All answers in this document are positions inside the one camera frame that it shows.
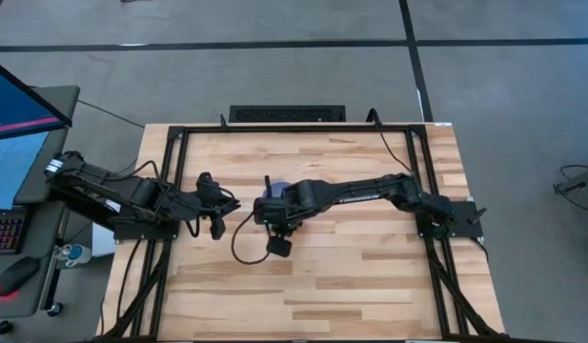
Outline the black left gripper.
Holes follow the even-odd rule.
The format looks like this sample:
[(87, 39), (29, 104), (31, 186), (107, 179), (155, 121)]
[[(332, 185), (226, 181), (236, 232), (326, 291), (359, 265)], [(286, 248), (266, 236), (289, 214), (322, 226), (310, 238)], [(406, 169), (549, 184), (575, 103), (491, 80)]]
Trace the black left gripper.
[(207, 171), (198, 176), (196, 191), (172, 192), (172, 202), (180, 209), (196, 211), (198, 216), (211, 220), (222, 219), (240, 208), (240, 201), (231, 192), (219, 188)]

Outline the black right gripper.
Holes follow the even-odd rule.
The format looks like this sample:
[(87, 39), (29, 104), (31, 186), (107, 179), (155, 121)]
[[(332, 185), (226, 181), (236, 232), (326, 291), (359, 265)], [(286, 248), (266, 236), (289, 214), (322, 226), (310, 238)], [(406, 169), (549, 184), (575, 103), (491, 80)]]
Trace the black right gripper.
[(269, 175), (264, 176), (265, 197), (253, 202), (254, 222), (268, 226), (279, 237), (288, 237), (303, 223), (300, 200), (297, 191), (283, 191), (279, 197), (272, 196)]

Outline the white and blue bottle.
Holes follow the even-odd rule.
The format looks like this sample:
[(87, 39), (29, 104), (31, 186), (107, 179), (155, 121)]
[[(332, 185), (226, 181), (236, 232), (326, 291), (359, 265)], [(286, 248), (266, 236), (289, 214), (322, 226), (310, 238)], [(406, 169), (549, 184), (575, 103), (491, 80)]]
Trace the white and blue bottle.
[(52, 257), (65, 264), (67, 268), (86, 264), (92, 259), (91, 249), (80, 244), (66, 244), (58, 248)]

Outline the blue lit screen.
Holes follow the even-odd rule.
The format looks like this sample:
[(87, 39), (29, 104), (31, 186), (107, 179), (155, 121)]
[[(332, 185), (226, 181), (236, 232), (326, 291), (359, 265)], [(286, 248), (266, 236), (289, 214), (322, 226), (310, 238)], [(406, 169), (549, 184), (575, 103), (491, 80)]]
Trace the blue lit screen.
[(0, 210), (11, 208), (47, 136), (41, 132), (0, 140)]

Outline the large computer monitor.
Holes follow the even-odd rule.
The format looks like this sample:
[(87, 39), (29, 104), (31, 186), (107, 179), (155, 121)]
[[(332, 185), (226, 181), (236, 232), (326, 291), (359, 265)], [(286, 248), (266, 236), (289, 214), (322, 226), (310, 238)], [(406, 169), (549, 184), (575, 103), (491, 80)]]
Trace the large computer monitor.
[(0, 65), (0, 140), (71, 125), (62, 111)]

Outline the backlit computer keyboard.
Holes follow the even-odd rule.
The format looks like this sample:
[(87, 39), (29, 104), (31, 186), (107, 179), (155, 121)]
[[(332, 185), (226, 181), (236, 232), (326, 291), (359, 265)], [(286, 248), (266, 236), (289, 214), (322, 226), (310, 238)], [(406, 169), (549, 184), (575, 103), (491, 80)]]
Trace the backlit computer keyboard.
[(25, 208), (0, 210), (0, 254), (18, 254), (23, 246), (28, 224)]

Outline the black computer mouse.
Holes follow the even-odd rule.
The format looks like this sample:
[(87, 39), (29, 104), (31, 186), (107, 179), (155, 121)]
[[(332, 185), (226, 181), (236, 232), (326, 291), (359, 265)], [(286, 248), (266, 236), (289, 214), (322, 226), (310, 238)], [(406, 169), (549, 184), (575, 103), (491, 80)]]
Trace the black computer mouse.
[(39, 270), (37, 258), (26, 256), (13, 263), (0, 274), (0, 296), (9, 296), (17, 292)]

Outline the black metal table frame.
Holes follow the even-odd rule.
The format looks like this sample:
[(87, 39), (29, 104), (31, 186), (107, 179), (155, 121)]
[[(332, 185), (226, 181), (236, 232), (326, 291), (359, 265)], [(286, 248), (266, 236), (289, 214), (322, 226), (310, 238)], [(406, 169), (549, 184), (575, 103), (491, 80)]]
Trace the black metal table frame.
[(342, 183), (386, 174), (471, 201), (454, 130), (441, 124), (149, 125), (139, 164), (154, 161), (183, 192), (209, 172), (240, 208), (212, 240), (127, 240), (116, 248), (102, 342), (445, 340), (506, 338), (485, 253), (470, 238), (419, 236), (417, 213), (386, 200), (336, 205), (303, 221), (289, 257), (268, 254), (275, 235), (253, 220), (271, 184)]

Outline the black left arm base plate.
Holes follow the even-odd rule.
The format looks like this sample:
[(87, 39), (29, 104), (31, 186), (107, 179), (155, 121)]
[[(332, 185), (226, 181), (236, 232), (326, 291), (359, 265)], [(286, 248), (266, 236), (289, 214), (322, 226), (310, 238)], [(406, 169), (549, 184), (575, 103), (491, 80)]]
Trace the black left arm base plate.
[(170, 240), (175, 239), (179, 232), (178, 221), (167, 221), (157, 225), (148, 223), (125, 223), (115, 225), (115, 240)]

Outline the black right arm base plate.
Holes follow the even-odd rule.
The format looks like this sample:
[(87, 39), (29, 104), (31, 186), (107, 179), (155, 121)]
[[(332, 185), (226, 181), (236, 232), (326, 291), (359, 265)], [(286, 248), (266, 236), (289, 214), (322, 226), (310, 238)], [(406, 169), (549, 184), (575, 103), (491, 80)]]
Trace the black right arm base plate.
[(438, 222), (430, 214), (416, 215), (419, 236), (436, 240), (445, 238), (479, 238), (483, 236), (480, 217), (486, 213), (486, 208), (478, 209), (475, 202), (454, 201), (451, 203), (454, 217)]

